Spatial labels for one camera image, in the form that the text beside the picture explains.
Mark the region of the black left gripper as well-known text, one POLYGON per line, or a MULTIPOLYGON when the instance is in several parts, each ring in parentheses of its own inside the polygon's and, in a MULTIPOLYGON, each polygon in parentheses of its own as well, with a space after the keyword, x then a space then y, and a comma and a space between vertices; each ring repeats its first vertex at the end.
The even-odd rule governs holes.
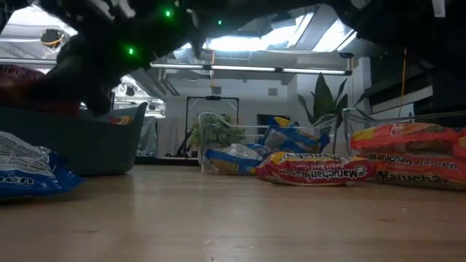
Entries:
POLYGON ((77 100, 95 116, 111 109, 121 77, 153 60, 153 24, 144 21, 72 23, 77 35, 60 51, 47 73, 47 98, 77 100))

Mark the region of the dark grey plastic bin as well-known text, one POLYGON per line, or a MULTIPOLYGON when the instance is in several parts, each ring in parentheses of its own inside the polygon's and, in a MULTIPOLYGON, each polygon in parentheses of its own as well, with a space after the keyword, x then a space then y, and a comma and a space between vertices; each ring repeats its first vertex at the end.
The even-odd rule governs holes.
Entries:
POLYGON ((134 164, 147 103, 93 116, 43 114, 0 108, 0 131, 34 146, 44 146, 68 160, 67 168, 83 176, 121 175, 134 164), (132 116, 129 125, 111 124, 110 116, 132 116))

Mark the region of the clear plastic bin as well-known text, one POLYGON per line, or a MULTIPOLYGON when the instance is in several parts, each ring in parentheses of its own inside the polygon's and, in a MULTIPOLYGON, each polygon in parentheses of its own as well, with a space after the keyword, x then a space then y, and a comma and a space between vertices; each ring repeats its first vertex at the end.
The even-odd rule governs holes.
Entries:
MULTIPOLYGON (((436 114, 423 114, 418 116, 404 116, 396 118, 386 118, 386 119, 377 119, 373 116, 369 116, 363 113, 360 109, 357 108, 346 108, 342 111, 343 122, 342 127, 345 132, 345 143, 346 143, 346 153, 349 156, 358 156, 361 153, 402 153, 410 154, 414 156, 444 156, 452 157, 459 160, 452 154, 452 146, 448 152, 437 152, 437 151, 415 151, 415 152, 389 152, 389 151, 356 151, 351 148, 350 140, 351 136, 357 131, 365 130, 371 127, 376 127, 382 124, 394 124, 394 123, 405 123, 405 122, 421 122, 421 123, 432 123, 439 124, 443 127, 449 127, 460 133, 463 128, 466 128, 466 111, 456 111, 449 113, 436 113, 436 114)), ((394 172, 402 173, 415 173, 415 174, 424 174, 424 175, 439 175, 442 178, 447 178, 459 183, 466 183, 466 170, 465 171, 441 171, 439 168, 422 168, 421 170, 414 170, 408 167, 393 167, 373 164, 371 163, 376 172, 380 170, 389 170, 394 172)))
MULTIPOLYGON (((291 123, 296 126, 300 126, 297 122, 291 123)), ((334 121, 330 120, 329 122, 325 122, 323 125, 319 126, 311 126, 308 128, 318 128, 322 132, 322 128, 324 127, 332 127, 334 125, 334 121)), ((246 125, 246 124, 234 124, 232 123, 233 127, 238 127, 240 129, 244 129, 245 131, 245 139, 239 142, 239 144, 249 144, 249 143, 258 143, 258 139, 262 138, 264 136, 264 133, 266 131, 266 128, 268 125, 246 125)), ((323 149, 323 151, 330 146, 330 143, 323 149)), ((215 149, 215 148, 225 148, 225 147, 220 147, 220 146, 214 146, 213 144, 209 143, 202 143, 201 146, 199 147, 199 161, 202 166, 202 171, 204 173, 213 173, 213 174, 225 174, 225 175, 230 175, 226 173, 221 173, 218 172, 217 169, 209 162, 209 160, 205 157, 205 152, 209 149, 215 149)))

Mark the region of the small leafy green plant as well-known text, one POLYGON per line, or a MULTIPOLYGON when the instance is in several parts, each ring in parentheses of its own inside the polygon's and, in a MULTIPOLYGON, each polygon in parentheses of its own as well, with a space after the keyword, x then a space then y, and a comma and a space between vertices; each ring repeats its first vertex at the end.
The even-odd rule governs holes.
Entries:
POLYGON ((245 139, 244 129, 232 126, 232 118, 225 114, 204 112, 191 128, 190 145, 200 147, 202 143, 227 147, 245 139))

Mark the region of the long ceiling light bar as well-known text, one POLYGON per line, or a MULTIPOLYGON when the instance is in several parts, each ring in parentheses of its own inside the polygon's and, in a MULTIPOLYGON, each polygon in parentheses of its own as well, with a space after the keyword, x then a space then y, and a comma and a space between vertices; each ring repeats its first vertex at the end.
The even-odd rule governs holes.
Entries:
MULTIPOLYGON (((0 57, 0 63, 24 64, 34 66, 53 66, 55 60, 28 59, 28 58, 7 58, 0 57)), ((322 74, 336 76, 350 76, 351 70, 334 70, 319 68, 283 68, 283 67, 264 67, 264 66, 245 66, 245 65, 211 65, 211 64, 180 64, 180 63, 151 63, 152 68, 176 69, 176 70, 205 70, 205 71, 250 71, 279 74, 322 74)))

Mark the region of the green snake plant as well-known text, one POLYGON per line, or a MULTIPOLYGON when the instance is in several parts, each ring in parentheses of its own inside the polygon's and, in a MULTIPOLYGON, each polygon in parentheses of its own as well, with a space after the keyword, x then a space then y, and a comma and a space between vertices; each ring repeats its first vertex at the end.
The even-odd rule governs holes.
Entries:
POLYGON ((315 90, 311 91, 313 98, 312 111, 309 110, 309 106, 305 98, 302 95, 298 95, 298 102, 305 110, 307 119, 312 126, 323 125, 325 122, 330 120, 334 121, 332 127, 324 127, 322 131, 331 137, 331 152, 336 153, 336 142, 338 137, 338 129, 343 121, 342 111, 348 106, 348 94, 344 94, 348 78, 346 78, 340 85, 336 97, 331 93, 329 86, 325 81, 325 77, 319 74, 317 77, 315 90))

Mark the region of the black rectangular stand frame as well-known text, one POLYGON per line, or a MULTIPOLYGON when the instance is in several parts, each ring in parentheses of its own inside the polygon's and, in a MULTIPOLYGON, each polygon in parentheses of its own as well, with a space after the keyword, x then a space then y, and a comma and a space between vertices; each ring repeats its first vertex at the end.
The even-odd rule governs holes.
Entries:
POLYGON ((239 107, 240 107, 240 99, 239 98, 233 98, 233 97, 221 97, 219 95, 208 95, 208 96, 187 96, 186 97, 186 106, 185 106, 185 125, 184 125, 184 135, 185 138, 183 140, 182 146, 183 146, 183 156, 185 158, 189 157, 189 151, 188 151, 188 123, 189 123, 189 101, 191 99, 196 99, 196 100, 212 100, 212 101, 219 101, 219 100, 234 100, 236 102, 236 106, 234 107, 234 110, 236 111, 236 124, 239 123, 239 107))

